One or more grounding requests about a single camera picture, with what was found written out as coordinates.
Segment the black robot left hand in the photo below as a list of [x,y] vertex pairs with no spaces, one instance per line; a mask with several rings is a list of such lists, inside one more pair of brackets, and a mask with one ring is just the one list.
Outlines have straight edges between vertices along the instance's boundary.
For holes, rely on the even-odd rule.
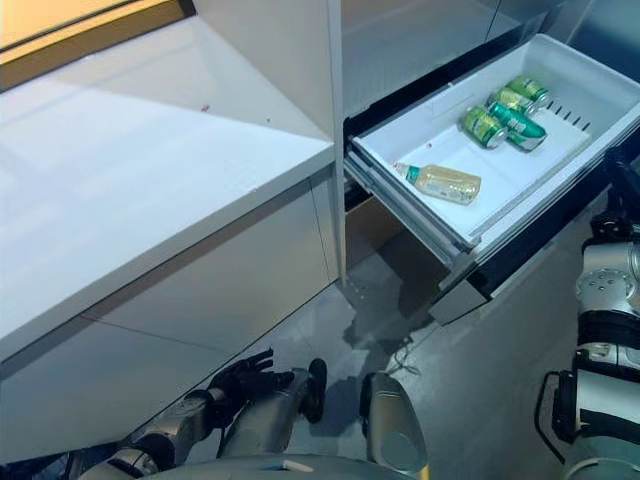
[[218,389],[234,403],[260,398],[285,389],[295,378],[292,371],[275,372],[273,349],[268,348],[241,359],[217,373],[208,389]]

